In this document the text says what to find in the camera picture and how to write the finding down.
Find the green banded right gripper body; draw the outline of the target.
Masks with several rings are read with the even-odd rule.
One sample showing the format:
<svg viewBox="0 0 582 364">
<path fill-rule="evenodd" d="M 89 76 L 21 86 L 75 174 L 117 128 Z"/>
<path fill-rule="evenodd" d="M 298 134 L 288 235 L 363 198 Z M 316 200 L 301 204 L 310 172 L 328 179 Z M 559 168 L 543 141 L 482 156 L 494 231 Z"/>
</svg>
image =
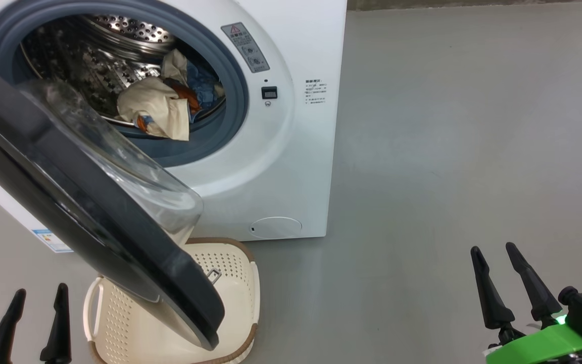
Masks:
<svg viewBox="0 0 582 364">
<path fill-rule="evenodd" d="M 558 316 L 556 325 L 486 350 L 486 363 L 582 363 L 582 336 Z"/>
</svg>

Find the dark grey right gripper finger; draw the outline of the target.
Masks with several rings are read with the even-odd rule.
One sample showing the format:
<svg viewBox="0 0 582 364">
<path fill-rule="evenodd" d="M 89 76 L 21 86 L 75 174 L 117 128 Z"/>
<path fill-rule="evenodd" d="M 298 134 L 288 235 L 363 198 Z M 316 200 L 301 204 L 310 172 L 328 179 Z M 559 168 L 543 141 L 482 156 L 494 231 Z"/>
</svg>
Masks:
<svg viewBox="0 0 582 364">
<path fill-rule="evenodd" d="M 559 302 L 557 302 L 554 295 L 552 295 L 535 269 L 531 267 L 514 243 L 506 243 L 506 251 L 513 269 L 522 279 L 527 297 L 531 303 L 531 316 L 533 320 L 556 321 L 553 315 L 563 310 Z"/>
<path fill-rule="evenodd" d="M 495 330 L 510 325 L 515 320 L 515 316 L 504 305 L 503 300 L 497 292 L 490 277 L 490 268 L 482 251 L 478 246 L 474 246 L 470 250 L 470 255 L 485 327 L 490 330 Z"/>
</svg>

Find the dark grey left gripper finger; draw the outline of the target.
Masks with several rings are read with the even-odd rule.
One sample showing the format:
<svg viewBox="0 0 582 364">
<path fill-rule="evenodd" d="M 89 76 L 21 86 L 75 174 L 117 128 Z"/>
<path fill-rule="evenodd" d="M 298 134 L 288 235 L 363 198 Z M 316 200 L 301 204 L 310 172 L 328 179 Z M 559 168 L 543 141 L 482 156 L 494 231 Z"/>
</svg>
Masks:
<svg viewBox="0 0 582 364">
<path fill-rule="evenodd" d="M 56 292 L 55 317 L 46 347 L 40 353 L 43 363 L 71 363 L 71 318 L 69 291 L 65 283 L 60 283 Z"/>
<path fill-rule="evenodd" d="M 18 289 L 0 321 L 0 363 L 12 363 L 11 354 L 16 333 L 16 325 L 23 315 L 26 290 Z"/>
</svg>

